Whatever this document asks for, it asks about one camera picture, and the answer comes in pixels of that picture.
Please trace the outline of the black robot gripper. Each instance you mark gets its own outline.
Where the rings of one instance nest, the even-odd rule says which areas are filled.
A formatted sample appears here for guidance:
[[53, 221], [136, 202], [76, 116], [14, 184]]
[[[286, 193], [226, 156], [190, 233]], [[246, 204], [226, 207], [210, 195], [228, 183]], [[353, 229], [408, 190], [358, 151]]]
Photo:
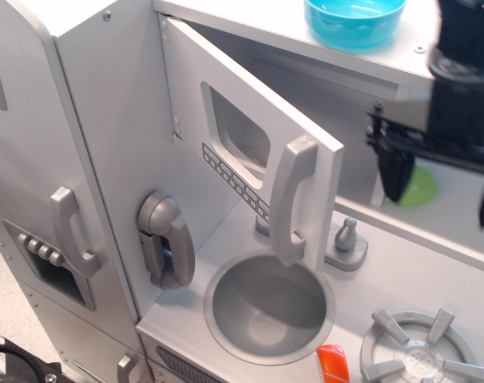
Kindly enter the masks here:
[[[393, 202], [402, 198], [417, 157], [484, 174], [484, 1], [441, 1], [439, 8], [430, 98], [376, 101], [367, 110], [367, 143]], [[478, 219], [484, 227], [484, 196]]]

